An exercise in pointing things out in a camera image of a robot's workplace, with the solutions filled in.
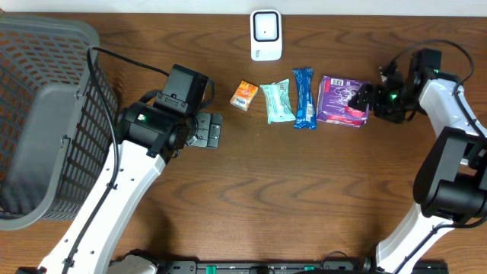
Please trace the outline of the purple pink Carefree pack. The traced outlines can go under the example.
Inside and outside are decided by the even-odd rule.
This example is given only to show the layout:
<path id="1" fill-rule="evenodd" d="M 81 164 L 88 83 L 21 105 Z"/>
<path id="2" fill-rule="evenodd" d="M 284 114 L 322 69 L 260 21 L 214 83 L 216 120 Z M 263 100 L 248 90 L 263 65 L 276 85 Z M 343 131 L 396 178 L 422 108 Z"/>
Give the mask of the purple pink Carefree pack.
<path id="1" fill-rule="evenodd" d="M 368 121 L 368 110 L 356 110 L 348 103 L 365 84 L 368 81 L 323 76 L 317 98 L 317 121 L 362 127 Z"/>

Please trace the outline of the orange small snack box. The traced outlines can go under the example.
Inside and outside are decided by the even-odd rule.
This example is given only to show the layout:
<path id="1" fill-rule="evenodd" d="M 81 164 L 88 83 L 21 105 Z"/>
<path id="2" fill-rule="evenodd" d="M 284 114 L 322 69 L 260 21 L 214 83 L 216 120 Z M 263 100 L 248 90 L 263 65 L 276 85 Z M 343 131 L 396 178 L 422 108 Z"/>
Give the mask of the orange small snack box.
<path id="1" fill-rule="evenodd" d="M 259 88 L 246 81 L 241 81 L 237 90 L 230 99 L 230 104 L 241 110 L 248 111 L 250 104 L 256 96 Z"/>

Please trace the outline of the blue Oreo cookie pack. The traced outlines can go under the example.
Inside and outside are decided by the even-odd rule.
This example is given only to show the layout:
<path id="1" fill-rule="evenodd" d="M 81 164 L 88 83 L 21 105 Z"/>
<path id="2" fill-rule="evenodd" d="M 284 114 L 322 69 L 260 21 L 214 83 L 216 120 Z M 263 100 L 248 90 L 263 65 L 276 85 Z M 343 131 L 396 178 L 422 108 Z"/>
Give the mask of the blue Oreo cookie pack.
<path id="1" fill-rule="evenodd" d="M 294 127 L 296 129 L 316 129 L 317 119 L 314 109 L 314 99 L 311 92 L 311 80 L 314 74 L 312 68 L 294 68 L 297 93 L 298 108 Z"/>

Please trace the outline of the mint green snack pack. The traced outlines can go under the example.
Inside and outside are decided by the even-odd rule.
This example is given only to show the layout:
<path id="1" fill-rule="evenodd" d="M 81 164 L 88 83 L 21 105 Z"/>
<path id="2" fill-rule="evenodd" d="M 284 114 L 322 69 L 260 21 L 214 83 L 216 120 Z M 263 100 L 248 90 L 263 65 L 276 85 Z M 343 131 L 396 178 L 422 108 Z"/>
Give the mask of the mint green snack pack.
<path id="1" fill-rule="evenodd" d="M 261 84 L 260 89 L 266 97 L 267 122 L 283 123 L 295 121 L 289 100 L 289 80 L 271 84 Z"/>

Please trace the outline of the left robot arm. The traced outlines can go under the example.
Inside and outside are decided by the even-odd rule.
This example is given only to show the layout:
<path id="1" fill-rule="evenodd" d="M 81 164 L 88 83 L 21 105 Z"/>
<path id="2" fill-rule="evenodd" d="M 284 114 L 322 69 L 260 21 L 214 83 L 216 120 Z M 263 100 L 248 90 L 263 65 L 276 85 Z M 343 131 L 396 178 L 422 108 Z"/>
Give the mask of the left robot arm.
<path id="1" fill-rule="evenodd" d="M 206 75 L 174 65 L 162 90 L 149 91 L 119 115 L 116 139 L 75 220 L 37 267 L 19 273 L 158 273 L 138 251 L 112 261 L 142 197 L 172 158 L 216 131 L 203 113 L 215 94 Z"/>

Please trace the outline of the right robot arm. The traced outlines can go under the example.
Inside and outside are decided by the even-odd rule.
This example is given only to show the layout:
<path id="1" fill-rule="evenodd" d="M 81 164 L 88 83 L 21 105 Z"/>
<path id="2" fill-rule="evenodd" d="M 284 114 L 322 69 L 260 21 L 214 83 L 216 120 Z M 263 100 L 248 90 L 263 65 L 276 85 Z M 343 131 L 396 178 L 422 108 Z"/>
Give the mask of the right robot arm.
<path id="1" fill-rule="evenodd" d="M 395 61 L 380 74 L 382 83 L 362 86 L 348 106 L 393 123 L 423 113 L 436 135 L 413 183 L 412 208 L 367 266 L 411 273 L 441 237 L 486 222 L 486 129 L 466 101 L 463 79 L 441 71 L 441 51 L 414 52 L 406 78 Z"/>

